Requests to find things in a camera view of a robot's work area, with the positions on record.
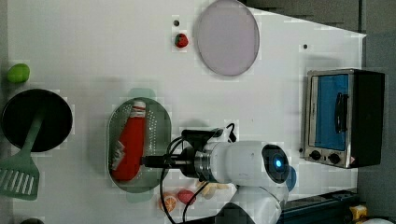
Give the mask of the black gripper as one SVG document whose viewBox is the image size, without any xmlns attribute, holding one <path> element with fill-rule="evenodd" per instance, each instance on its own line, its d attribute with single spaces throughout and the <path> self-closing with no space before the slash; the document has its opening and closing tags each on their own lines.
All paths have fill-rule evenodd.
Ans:
<svg viewBox="0 0 396 224">
<path fill-rule="evenodd" d="M 180 154 L 145 156 L 141 159 L 141 164 L 149 168 L 179 169 L 186 177 L 198 178 L 194 166 L 195 154 L 192 147 L 186 147 Z"/>
</svg>

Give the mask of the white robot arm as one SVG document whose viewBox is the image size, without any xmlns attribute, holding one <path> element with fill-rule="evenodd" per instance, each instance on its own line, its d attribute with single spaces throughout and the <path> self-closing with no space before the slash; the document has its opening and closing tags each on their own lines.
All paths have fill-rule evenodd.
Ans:
<svg viewBox="0 0 396 224">
<path fill-rule="evenodd" d="M 261 141 L 193 144 L 176 155 L 145 156 L 146 167 L 178 169 L 190 178 L 233 184 L 236 193 L 213 224 L 276 224 L 287 202 L 290 165 L 283 149 Z"/>
</svg>

